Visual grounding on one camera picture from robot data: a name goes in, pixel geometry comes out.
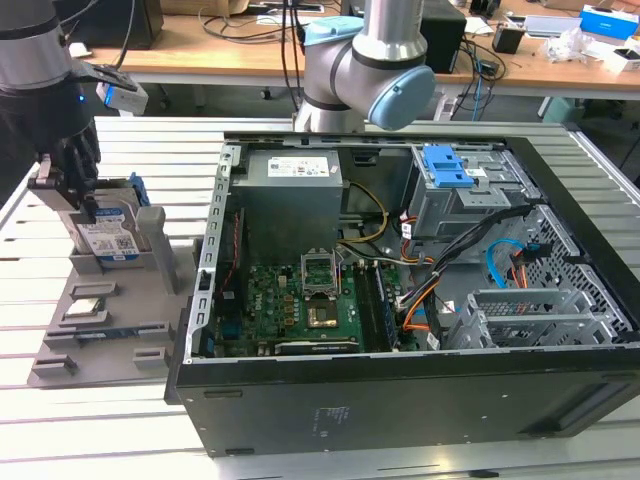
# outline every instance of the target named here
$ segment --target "plastic bag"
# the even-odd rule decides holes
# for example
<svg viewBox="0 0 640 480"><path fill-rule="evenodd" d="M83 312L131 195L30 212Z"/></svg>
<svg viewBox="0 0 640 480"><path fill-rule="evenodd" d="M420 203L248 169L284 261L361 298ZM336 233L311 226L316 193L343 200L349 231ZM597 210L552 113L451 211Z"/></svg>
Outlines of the plastic bag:
<svg viewBox="0 0 640 480"><path fill-rule="evenodd" d="M579 28L567 30L558 38L548 38L540 49L552 62L566 62L568 60L579 60L587 62L587 56L582 52L587 49L593 38L582 33Z"/></svg>

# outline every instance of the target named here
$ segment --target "wooden desk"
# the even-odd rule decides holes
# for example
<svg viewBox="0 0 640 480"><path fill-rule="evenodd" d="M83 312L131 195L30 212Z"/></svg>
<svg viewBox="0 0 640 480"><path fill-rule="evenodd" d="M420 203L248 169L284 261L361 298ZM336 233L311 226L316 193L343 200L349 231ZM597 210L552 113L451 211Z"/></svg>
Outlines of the wooden desk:
<svg viewBox="0 0 640 480"><path fill-rule="evenodd" d="M219 31L220 24L212 25ZM247 25L227 30L228 35L250 35L273 30L276 26ZM287 67L295 75L293 48L286 45ZM111 63L118 50L96 48L92 63ZM300 52L301 74L304 56ZM186 83L208 85L284 86L280 44L246 45L208 35L195 16L165 16L162 33L152 50L131 50L122 69L135 74L138 81L149 83ZM442 83L464 85L471 80L471 69L463 65L453 75L438 75Z"/></svg>
<svg viewBox="0 0 640 480"><path fill-rule="evenodd" d="M551 10L524 0L504 0L501 11L491 24L503 20L503 14L513 11L522 15L577 15L577 12ZM247 25L230 34L246 35L273 29L271 26ZM475 36L479 45L491 49L493 36ZM577 61L553 64L538 52L543 40L527 38L520 43L515 55L501 55L507 65L507 74L496 84L498 95L524 95L539 97L600 98L640 100L640 74L625 72L613 74L600 62L589 59L586 64ZM96 49L90 60L110 63L117 56L114 49ZM293 70L293 50L286 48L289 71ZM304 72L304 57L299 55L300 70ZM123 69L131 72L140 82L182 83L195 85L251 85L284 86L280 46L244 45L214 38L205 33L197 17L166 16L163 31L153 50L130 51ZM447 119L447 111L472 79L471 62L460 55L451 75L437 75L438 89L443 93L438 108L438 119Z"/></svg>

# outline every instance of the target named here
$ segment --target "yellow cable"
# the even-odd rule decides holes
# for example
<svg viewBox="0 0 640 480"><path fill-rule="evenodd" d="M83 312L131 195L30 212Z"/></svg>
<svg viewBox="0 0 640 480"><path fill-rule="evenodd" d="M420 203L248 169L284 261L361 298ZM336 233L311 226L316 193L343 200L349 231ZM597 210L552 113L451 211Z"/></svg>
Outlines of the yellow cable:
<svg viewBox="0 0 640 480"><path fill-rule="evenodd" d="M371 190L369 190L368 188L364 187L363 185L356 183L356 182L351 182L352 185L355 185L356 187L362 189L362 191L364 191L367 195L369 195L369 197L371 197L371 200L373 200L374 202L376 202L376 204L378 205L378 207L380 207L380 211L382 212L382 225L380 225L380 228L378 229L378 231L376 233L373 233L371 235L367 235L366 237L359 237L359 238L344 238L342 240L340 240L338 243L366 243L366 242L370 242L372 240L377 239L378 237L380 237L384 231L387 229L387 223L389 222L389 212L387 212L387 210L384 208L384 205L382 204L382 202L378 199L378 197L376 197Z"/></svg>

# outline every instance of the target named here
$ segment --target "power supply label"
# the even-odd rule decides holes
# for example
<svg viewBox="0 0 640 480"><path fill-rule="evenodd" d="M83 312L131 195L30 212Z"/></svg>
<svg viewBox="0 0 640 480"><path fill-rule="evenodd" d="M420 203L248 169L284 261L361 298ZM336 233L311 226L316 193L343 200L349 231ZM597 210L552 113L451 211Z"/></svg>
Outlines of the power supply label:
<svg viewBox="0 0 640 480"><path fill-rule="evenodd" d="M327 157L273 157L268 162L269 177L328 177Z"/></svg>
<svg viewBox="0 0 640 480"><path fill-rule="evenodd" d="M133 260L140 250L131 232L123 228L125 220L120 208L99 208L96 223L78 225L78 229L96 257L113 261Z"/></svg>

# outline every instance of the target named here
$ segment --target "metal mesh panel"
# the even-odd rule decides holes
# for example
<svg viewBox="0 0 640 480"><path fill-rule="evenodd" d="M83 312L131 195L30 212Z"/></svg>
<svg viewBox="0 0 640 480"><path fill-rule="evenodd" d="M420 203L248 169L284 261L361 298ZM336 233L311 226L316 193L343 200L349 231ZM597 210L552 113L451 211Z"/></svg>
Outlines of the metal mesh panel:
<svg viewBox="0 0 640 480"><path fill-rule="evenodd" d="M578 250L566 236L548 207L538 208L525 221L518 222L512 227L509 236L523 243L548 243L552 245L550 257L539 259L535 263L527 265L529 287L586 292L594 300L591 311L594 314L606 315L613 330L617 333L632 330L631 324L606 292L591 267L565 261L569 257L576 256ZM500 255L495 256L496 265L500 271L505 271L510 266L508 253L509 251L505 249L501 251ZM507 283L511 288L515 287L512 280L508 280Z"/></svg>

